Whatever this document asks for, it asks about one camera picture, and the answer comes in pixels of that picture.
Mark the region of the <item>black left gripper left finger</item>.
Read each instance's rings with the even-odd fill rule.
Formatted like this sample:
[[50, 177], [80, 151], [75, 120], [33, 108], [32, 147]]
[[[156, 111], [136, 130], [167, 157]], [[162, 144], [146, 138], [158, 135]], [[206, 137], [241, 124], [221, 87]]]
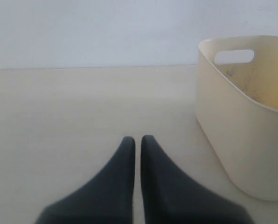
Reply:
[[131, 224], [136, 146], [124, 137], [108, 163], [84, 186], [47, 206], [37, 224]]

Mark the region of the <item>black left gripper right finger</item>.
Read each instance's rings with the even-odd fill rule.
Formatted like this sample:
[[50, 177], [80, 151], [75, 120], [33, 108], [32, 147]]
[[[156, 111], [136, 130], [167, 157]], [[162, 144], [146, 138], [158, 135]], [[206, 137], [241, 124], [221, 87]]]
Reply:
[[141, 141], [141, 190], [147, 224], [246, 224], [248, 213], [185, 174], [152, 135]]

